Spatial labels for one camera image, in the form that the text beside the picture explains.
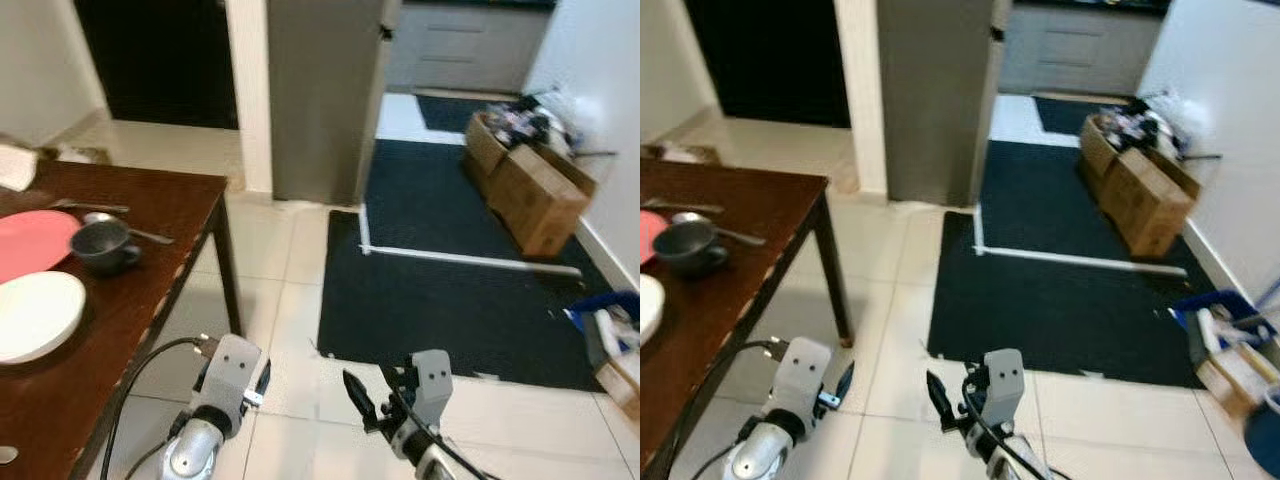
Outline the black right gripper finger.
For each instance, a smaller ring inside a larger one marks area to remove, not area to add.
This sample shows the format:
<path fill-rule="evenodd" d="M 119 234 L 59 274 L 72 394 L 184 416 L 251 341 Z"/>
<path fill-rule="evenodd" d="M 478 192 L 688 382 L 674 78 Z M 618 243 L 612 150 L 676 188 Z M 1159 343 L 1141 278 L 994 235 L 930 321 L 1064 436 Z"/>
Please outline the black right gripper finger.
<path fill-rule="evenodd" d="M 945 384 L 934 372 L 927 374 L 927 392 L 928 398 L 940 416 L 940 428 L 942 431 L 952 430 L 952 406 L 950 404 L 948 396 L 945 389 Z"/>
<path fill-rule="evenodd" d="M 379 429 L 378 410 L 372 403 L 365 384 L 352 372 L 343 372 L 343 385 L 349 402 L 356 408 L 362 429 L 372 433 Z"/>

